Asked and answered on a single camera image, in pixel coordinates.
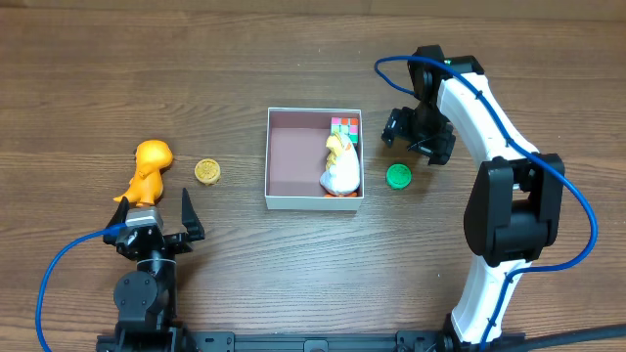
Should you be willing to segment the white and yellow duck toy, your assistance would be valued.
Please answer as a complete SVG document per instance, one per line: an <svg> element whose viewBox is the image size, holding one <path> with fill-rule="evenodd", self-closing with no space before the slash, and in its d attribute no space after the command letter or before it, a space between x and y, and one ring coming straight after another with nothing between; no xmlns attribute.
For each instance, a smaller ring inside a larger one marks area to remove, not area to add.
<svg viewBox="0 0 626 352"><path fill-rule="evenodd" d="M361 184L361 167L354 144L348 135L335 132L326 141L329 150L326 169L320 177L328 197L356 198Z"/></svg>

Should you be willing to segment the colourful puzzle cube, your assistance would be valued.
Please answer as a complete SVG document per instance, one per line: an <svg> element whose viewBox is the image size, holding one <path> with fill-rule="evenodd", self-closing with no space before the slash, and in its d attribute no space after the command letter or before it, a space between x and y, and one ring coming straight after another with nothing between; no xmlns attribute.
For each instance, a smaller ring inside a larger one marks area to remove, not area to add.
<svg viewBox="0 0 626 352"><path fill-rule="evenodd" d="M333 117L331 122L331 131L333 133L347 135L353 144L357 144L359 142L359 123L359 118Z"/></svg>

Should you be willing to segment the white box pink inside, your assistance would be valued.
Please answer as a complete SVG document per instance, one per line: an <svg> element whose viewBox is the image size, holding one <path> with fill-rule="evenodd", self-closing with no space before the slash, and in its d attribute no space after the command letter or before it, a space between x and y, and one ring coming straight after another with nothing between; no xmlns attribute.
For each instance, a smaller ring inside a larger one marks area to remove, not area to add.
<svg viewBox="0 0 626 352"><path fill-rule="evenodd" d="M365 197L333 198L320 183L329 150L326 140L334 122L356 121L356 152L363 158L362 112L352 109L270 108L264 196L270 210L356 211Z"/></svg>

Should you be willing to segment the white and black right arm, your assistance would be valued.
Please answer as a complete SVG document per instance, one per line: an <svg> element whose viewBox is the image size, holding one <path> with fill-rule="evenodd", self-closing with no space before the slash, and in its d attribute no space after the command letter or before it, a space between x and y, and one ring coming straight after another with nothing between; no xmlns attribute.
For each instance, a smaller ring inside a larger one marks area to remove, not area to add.
<svg viewBox="0 0 626 352"><path fill-rule="evenodd" d="M481 340L500 340L518 283L508 274L529 268L554 243L562 185L528 159L538 150L511 124L475 57L447 58L429 45L412 58L409 93L420 103L392 110L381 138L387 145L401 138L436 165L446 164L461 140L477 168L464 213L469 275L435 344L438 351L475 351Z"/></svg>

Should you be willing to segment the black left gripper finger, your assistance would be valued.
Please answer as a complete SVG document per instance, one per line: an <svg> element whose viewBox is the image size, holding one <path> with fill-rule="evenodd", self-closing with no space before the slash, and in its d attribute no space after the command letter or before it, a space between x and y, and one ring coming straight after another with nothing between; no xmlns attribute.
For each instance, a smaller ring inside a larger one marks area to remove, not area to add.
<svg viewBox="0 0 626 352"><path fill-rule="evenodd" d="M189 192L182 190L181 222L187 230L190 242L201 241L205 238L205 231L201 221L193 208Z"/></svg>
<svg viewBox="0 0 626 352"><path fill-rule="evenodd" d="M118 204L117 210L109 222L110 228L121 228L125 225L126 217L130 210L130 202L127 197L123 197Z"/></svg>

